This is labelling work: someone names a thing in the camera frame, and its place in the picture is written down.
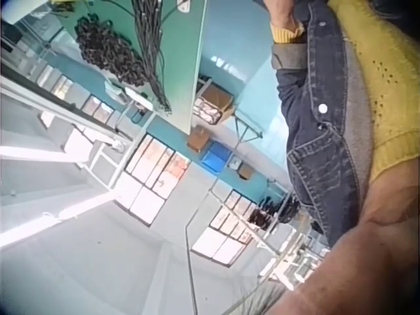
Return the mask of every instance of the teal wall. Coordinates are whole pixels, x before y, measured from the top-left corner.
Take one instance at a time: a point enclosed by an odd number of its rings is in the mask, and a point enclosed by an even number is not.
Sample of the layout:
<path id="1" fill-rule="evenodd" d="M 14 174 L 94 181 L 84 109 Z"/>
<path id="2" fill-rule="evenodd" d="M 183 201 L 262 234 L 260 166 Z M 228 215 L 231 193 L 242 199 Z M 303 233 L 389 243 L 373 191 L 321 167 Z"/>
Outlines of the teal wall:
<path id="1" fill-rule="evenodd" d="M 50 56 L 47 60 L 51 66 L 59 69 L 73 82 L 80 84 L 112 108 L 122 111 L 123 106 L 106 94 L 104 78 L 100 73 L 66 56 Z M 162 118 L 156 117 L 149 125 L 147 132 L 194 163 L 201 164 L 200 156 L 186 145 L 187 135 Z M 267 187 L 267 178 L 258 172 L 255 172 L 249 180 L 242 180 L 235 171 L 226 168 L 219 175 L 219 178 L 255 202 L 258 202 L 264 196 Z"/>

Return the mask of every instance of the hand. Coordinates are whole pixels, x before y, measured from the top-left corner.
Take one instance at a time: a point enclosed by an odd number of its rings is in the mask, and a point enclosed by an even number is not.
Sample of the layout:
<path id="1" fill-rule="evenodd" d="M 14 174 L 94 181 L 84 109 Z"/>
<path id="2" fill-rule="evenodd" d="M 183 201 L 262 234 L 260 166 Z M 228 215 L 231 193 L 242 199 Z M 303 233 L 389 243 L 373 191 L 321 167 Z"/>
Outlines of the hand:
<path id="1" fill-rule="evenodd" d="M 271 24 L 276 28 L 286 28 L 294 31 L 297 28 L 297 22 L 293 17 L 294 0 L 264 0 L 270 14 Z"/>

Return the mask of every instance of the person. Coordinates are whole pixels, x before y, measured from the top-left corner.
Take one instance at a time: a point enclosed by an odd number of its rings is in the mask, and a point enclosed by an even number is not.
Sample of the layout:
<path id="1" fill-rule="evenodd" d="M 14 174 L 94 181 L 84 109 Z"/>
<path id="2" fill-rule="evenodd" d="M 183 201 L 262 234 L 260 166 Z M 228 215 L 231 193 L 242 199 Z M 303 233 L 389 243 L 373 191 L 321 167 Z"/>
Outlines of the person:
<path id="1" fill-rule="evenodd" d="M 388 314 L 419 281 L 419 46 L 368 0 L 264 3 L 289 175 L 331 245 L 267 314 Z"/>

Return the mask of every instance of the green board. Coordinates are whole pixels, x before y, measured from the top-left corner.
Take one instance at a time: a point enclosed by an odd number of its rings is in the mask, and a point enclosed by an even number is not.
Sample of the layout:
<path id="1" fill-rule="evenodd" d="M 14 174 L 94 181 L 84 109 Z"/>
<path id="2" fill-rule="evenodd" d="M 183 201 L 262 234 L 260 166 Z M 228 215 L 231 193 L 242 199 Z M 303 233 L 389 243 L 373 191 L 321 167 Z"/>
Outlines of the green board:
<path id="1" fill-rule="evenodd" d="M 131 0 L 114 0 L 133 12 Z M 165 59 L 163 69 L 164 89 L 172 108 L 172 114 L 160 113 L 169 123 L 186 134 L 190 133 L 192 106 L 196 94 L 198 68 L 201 58 L 201 34 L 207 0 L 192 0 L 190 12 L 173 10 L 177 0 L 163 0 L 162 16 L 171 15 L 162 25 L 161 50 Z M 75 38 L 77 20 L 88 13 L 95 13 L 100 21 L 111 20 L 117 33 L 124 35 L 140 52 L 134 28 L 134 18 L 113 3 L 95 0 L 93 5 L 75 2 L 75 12 L 60 18 L 63 27 Z M 150 94 L 147 87 L 136 89 Z"/>

